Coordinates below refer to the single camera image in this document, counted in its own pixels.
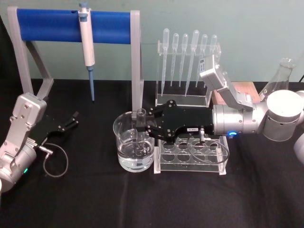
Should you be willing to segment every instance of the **black tablecloth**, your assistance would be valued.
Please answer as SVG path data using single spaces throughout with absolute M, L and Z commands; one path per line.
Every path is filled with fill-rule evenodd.
M 33 83 L 37 90 L 40 81 Z M 19 85 L 0 82 L 1 142 Z M 304 89 L 297 83 L 290 87 Z M 145 82 L 144 107 L 153 106 L 154 93 L 155 82 Z M 46 176 L 45 155 L 37 152 L 29 171 L 2 195 L 1 228 L 304 227 L 304 166 L 293 152 L 300 127 L 287 142 L 262 135 L 228 140 L 224 176 L 153 174 L 153 167 L 128 173 L 118 163 L 112 124 L 131 107 L 131 83 L 95 81 L 95 97 L 93 104 L 87 81 L 55 81 L 46 114 L 64 121 L 80 112 L 79 127 L 56 139 L 68 153 L 68 173 L 60 179 Z

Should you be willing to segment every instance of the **black cable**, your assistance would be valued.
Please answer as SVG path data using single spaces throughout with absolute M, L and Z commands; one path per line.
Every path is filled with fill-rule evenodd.
M 301 77 L 301 79 L 299 80 L 299 82 L 302 82 L 303 78 L 304 78 L 304 75 Z

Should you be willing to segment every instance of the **transfer pipette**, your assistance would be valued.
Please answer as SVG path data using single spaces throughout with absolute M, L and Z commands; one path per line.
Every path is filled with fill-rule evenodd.
M 205 49 L 206 49 L 207 41 L 208 41 L 208 36 L 206 34 L 202 35 L 201 42 L 200 42 L 201 58 L 205 57 Z M 200 67 L 200 59 L 201 58 L 199 58 L 198 71 L 196 73 L 196 84 L 195 84 L 195 87 L 198 87 L 198 81 L 199 81 L 199 77 L 200 77 L 200 68 L 199 67 Z
M 162 48 L 163 48 L 163 62 L 162 62 L 162 75 L 161 75 L 161 95 L 163 93 L 163 88 L 165 87 L 165 77 L 166 77 L 166 64 L 167 64 L 167 53 L 169 47 L 169 29 L 165 28 L 163 30 L 162 37 Z
M 176 51 L 177 51 L 178 44 L 179 44 L 179 35 L 177 33 L 174 33 L 173 41 L 172 41 L 173 54 L 172 54 L 172 64 L 171 64 L 171 84 L 170 84 L 170 86 L 172 86 L 172 81 L 173 81 L 175 57 L 176 57 Z
M 182 71 L 184 69 L 187 45 L 188 45 L 188 34 L 184 34 L 182 36 L 182 41 L 181 41 L 180 86 L 181 86 L 181 75 L 182 75 Z
M 211 38 L 210 47 L 209 47 L 210 48 L 210 55 L 214 54 L 215 46 L 217 44 L 217 41 L 218 41 L 217 35 L 213 35 L 212 38 Z
M 194 54 L 195 54 L 196 47 L 198 45 L 199 36 L 200 36 L 200 32 L 198 30 L 194 30 L 193 35 L 192 35 L 192 41 L 191 41 L 191 56 L 190 56 L 190 64 L 189 64 L 188 76 L 187 76 L 187 82 L 186 82 L 185 96 L 187 94 L 189 84 L 190 84 L 192 66 L 193 66 L 193 59 L 194 59 Z

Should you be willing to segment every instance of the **clear acrylic rack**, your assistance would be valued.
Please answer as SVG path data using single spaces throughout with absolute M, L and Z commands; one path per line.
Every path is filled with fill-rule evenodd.
M 217 43 L 215 46 L 206 45 L 206 49 L 204 52 L 200 49 L 201 45 L 197 45 L 194 55 L 194 60 L 193 60 L 190 86 L 187 95 L 185 96 L 186 80 L 187 80 L 188 69 L 190 65 L 190 56 L 191 56 L 190 46 L 191 44 L 187 45 L 184 66 L 181 76 L 181 84 L 179 86 L 180 65 L 181 65 L 181 56 L 182 56 L 181 44 L 178 45 L 176 51 L 172 85 L 171 85 L 171 62 L 172 62 L 173 49 L 172 49 L 172 44 L 169 44 L 168 52 L 167 52 L 165 86 L 162 94 L 161 79 L 162 79 L 163 48 L 162 48 L 162 43 L 158 41 L 157 81 L 156 81 L 156 100 L 155 100 L 156 106 L 162 105 L 166 103 L 168 100 L 175 100 L 177 105 L 180 106 L 193 106 L 193 107 L 209 106 L 212 91 L 208 90 L 208 88 L 204 86 L 204 83 L 202 82 L 200 77 L 196 86 L 197 75 L 199 73 L 198 66 L 199 66 L 199 61 L 201 59 L 203 59 L 205 56 L 209 56 L 212 54 L 216 56 L 216 59 L 219 62 L 221 56 L 220 44 Z

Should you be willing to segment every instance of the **label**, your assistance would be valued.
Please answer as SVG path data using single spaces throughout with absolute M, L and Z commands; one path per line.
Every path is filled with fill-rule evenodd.
M 187 128 L 187 132 L 198 132 L 198 128 Z
M 206 70 L 205 58 L 200 59 L 199 61 L 199 72 L 204 72 Z

